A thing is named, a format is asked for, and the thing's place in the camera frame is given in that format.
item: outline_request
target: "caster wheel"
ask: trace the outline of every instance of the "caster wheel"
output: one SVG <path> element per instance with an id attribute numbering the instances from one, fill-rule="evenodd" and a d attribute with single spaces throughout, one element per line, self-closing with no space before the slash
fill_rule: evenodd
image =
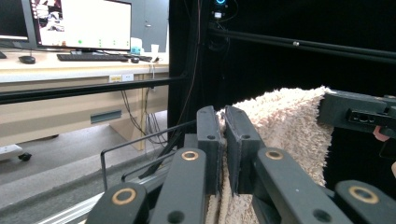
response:
<path id="1" fill-rule="evenodd" d="M 31 157 L 32 157 L 32 154 L 25 152 L 22 155 L 20 155 L 18 158 L 21 161 L 29 161 Z"/>

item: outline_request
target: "monitor screen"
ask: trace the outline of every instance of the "monitor screen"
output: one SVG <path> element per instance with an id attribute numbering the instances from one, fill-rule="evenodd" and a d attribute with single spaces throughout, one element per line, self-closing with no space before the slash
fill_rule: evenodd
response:
<path id="1" fill-rule="evenodd" d="M 0 40 L 28 41 L 21 0 L 0 0 Z"/>
<path id="2" fill-rule="evenodd" d="M 131 3 L 107 0 L 31 0 L 38 47 L 129 50 Z"/>

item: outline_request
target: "white plush towel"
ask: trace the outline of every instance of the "white plush towel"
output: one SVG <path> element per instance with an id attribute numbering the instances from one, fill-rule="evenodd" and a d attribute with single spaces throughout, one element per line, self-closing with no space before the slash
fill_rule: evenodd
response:
<path id="1" fill-rule="evenodd" d="M 317 123 L 317 117 L 319 102 L 330 91 L 324 87 L 309 91 L 281 89 L 233 106 L 247 113 L 265 145 L 288 151 L 317 184 L 324 186 L 323 167 L 332 127 Z M 225 122 L 220 115 L 219 123 L 224 131 Z M 206 224 L 259 223 L 251 195 L 232 197 L 226 162 L 224 158 L 222 193 L 217 198 L 210 197 Z"/>

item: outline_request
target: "computer mouse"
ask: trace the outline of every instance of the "computer mouse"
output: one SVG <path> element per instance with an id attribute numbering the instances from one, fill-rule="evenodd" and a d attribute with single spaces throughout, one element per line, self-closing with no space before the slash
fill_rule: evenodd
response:
<path id="1" fill-rule="evenodd" d="M 26 56 L 21 56 L 21 57 L 20 57 L 20 61 L 21 61 L 21 63 L 32 64 L 32 63 L 35 63 L 35 57 L 33 57 L 33 56 L 28 56 L 28 55 L 26 55 Z"/>
<path id="2" fill-rule="evenodd" d="M 140 61 L 139 57 L 131 58 L 131 63 L 139 63 L 139 61 Z"/>

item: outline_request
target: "white desk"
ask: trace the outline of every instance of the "white desk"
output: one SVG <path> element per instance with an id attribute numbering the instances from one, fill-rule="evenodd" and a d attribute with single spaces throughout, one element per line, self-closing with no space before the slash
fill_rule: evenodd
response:
<path id="1" fill-rule="evenodd" d="M 0 60 L 0 91 L 21 91 L 55 87 L 104 84 L 111 75 L 131 75 L 135 80 L 168 76 L 167 60 L 158 63 L 60 62 L 56 53 L 33 52 L 35 64 L 24 64 L 19 56 L 29 51 L 7 52 Z M 167 108 L 167 86 L 156 87 L 148 95 L 148 112 Z M 144 127 L 145 90 L 126 91 L 133 116 Z M 0 105 L 0 147 L 71 132 L 103 124 L 91 122 L 91 115 L 121 110 L 121 117 L 106 121 L 125 139 L 142 136 L 129 120 L 121 92 Z"/>

